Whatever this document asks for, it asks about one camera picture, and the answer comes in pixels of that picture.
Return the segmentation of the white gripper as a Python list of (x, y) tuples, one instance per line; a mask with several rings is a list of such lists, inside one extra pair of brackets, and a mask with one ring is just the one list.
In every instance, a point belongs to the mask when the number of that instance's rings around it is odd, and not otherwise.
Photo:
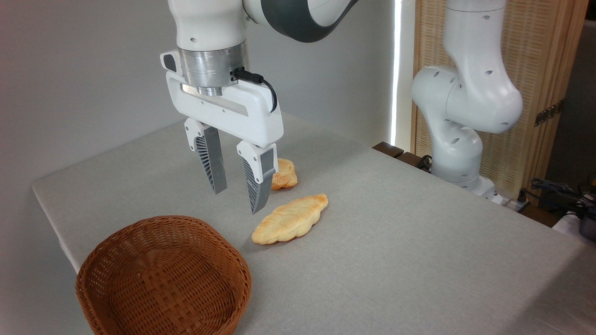
[(280, 106), (272, 110), (271, 90), (239, 80), (224, 87), (221, 96), (210, 97), (187, 83), (178, 51), (162, 53), (160, 61), (173, 105), (189, 117), (184, 123), (188, 146), (198, 153), (214, 193), (227, 188), (219, 129), (243, 140), (237, 153), (243, 158), (251, 212), (259, 212), (279, 170), (275, 142), (284, 134)]

